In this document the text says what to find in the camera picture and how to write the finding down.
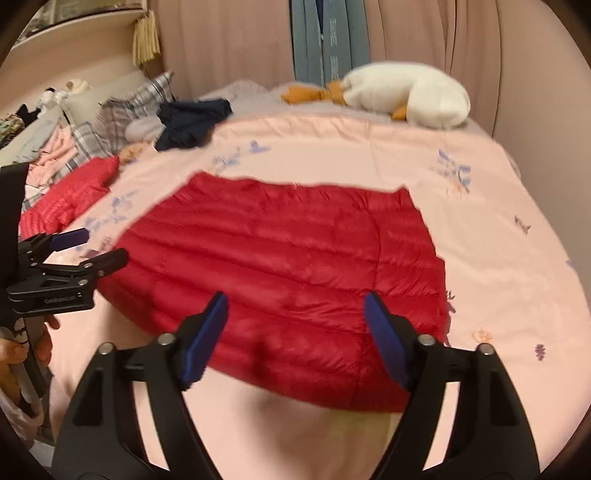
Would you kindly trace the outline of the person's left hand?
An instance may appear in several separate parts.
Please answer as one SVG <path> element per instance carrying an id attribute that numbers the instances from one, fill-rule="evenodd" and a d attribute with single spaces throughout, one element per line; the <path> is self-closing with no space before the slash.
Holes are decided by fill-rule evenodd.
<path id="1" fill-rule="evenodd" d="M 1 313 L 1 391 L 17 407 L 36 411 L 47 390 L 54 315 L 23 318 Z"/>

